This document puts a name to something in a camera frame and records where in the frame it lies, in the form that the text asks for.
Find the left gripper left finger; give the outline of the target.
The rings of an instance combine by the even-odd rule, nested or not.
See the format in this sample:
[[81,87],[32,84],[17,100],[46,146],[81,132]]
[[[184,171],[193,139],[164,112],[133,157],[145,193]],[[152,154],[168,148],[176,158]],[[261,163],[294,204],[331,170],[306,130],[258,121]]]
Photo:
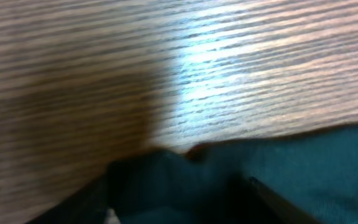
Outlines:
[[107,215],[107,183],[102,175],[26,224],[103,224]]

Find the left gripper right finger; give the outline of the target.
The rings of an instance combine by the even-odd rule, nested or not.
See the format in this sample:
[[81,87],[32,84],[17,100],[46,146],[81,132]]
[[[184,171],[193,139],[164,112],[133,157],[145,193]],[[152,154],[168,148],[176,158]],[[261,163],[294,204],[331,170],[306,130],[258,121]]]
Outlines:
[[294,206],[281,195],[267,187],[263,182],[255,177],[248,179],[250,187],[254,194],[262,201],[264,205],[272,211],[275,216],[285,224],[320,224],[317,219]]

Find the black t-shirt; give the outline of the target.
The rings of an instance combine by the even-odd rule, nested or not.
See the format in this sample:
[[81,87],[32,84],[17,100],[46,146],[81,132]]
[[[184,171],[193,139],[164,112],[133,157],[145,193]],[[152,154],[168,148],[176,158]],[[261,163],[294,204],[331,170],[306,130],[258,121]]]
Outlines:
[[358,223],[358,125],[283,139],[159,150],[112,162],[108,204],[121,223],[282,223],[255,177],[320,223]]

